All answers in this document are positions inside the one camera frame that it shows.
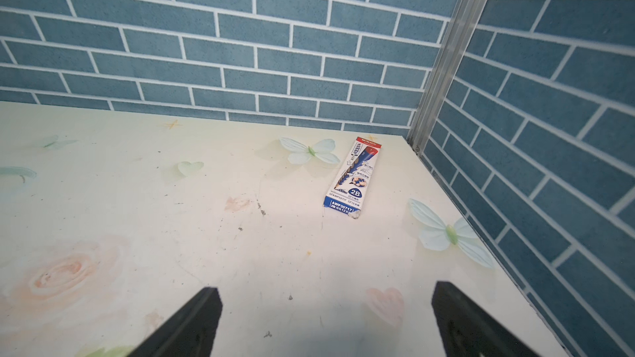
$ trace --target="brick-pattern wallpaper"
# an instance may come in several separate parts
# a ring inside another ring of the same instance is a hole
[[[574,356],[635,356],[635,0],[488,0],[424,162]]]
[[[0,0],[0,100],[405,136],[456,0]]]

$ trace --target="tabletop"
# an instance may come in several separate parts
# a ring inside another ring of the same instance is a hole
[[[358,136],[382,148],[354,219],[322,205],[340,165],[279,139]],[[123,356],[211,286],[212,356],[444,356],[446,280],[565,356],[495,260],[424,247],[410,199],[461,218],[398,136],[0,102],[0,353]]]

